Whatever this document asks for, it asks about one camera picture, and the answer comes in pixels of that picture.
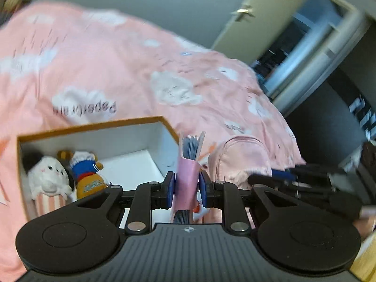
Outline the right hand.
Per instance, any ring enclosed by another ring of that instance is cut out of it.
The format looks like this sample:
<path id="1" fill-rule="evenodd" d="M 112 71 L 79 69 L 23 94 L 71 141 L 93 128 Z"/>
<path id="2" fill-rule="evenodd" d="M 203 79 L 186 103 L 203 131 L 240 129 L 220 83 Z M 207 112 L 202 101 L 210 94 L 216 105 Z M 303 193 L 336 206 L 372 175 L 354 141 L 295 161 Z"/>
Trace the right hand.
<path id="1" fill-rule="evenodd" d="M 353 223 L 360 233 L 361 239 L 365 240 L 375 229 L 376 207 L 363 206 L 359 212 L 359 218 Z"/>

